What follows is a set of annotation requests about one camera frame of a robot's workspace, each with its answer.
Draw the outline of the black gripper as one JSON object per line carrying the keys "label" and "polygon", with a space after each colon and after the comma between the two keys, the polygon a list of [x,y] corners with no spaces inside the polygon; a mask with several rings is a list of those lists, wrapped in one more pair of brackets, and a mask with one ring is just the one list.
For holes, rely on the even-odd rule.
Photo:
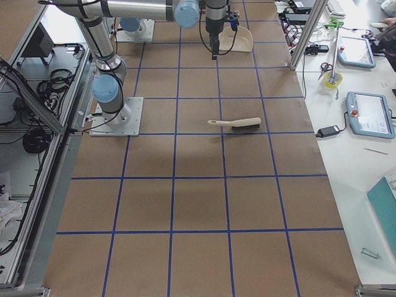
{"label": "black gripper", "polygon": [[216,60],[219,55],[220,49],[220,40],[219,40],[220,32],[209,32],[209,40],[210,40],[210,49],[212,52],[212,60]]}

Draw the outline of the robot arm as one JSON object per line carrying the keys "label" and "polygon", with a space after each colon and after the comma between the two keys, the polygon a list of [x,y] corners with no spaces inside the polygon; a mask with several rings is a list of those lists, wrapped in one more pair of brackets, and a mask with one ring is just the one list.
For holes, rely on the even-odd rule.
{"label": "robot arm", "polygon": [[147,30],[144,19],[123,17],[120,19],[119,24],[129,36],[143,35]]}
{"label": "robot arm", "polygon": [[226,1],[40,1],[55,6],[76,19],[95,60],[96,78],[91,92],[100,108],[100,121],[89,130],[92,134],[130,135],[139,132],[142,98],[123,94],[126,63],[118,55],[116,36],[126,34],[134,42],[152,39],[156,20],[175,22],[192,28],[205,21],[209,34],[208,50],[212,59],[219,55],[219,35],[228,21]]}

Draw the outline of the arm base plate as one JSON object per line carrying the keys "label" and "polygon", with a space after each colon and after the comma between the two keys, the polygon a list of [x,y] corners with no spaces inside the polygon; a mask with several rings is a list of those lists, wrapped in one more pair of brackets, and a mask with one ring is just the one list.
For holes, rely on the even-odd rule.
{"label": "arm base plate", "polygon": [[97,103],[95,112],[101,115],[93,118],[89,134],[96,137],[138,136],[143,105],[143,97],[125,97],[123,109],[110,121],[113,115],[102,113]]}
{"label": "arm base plate", "polygon": [[116,38],[120,43],[151,43],[155,21],[150,19],[121,19]]}

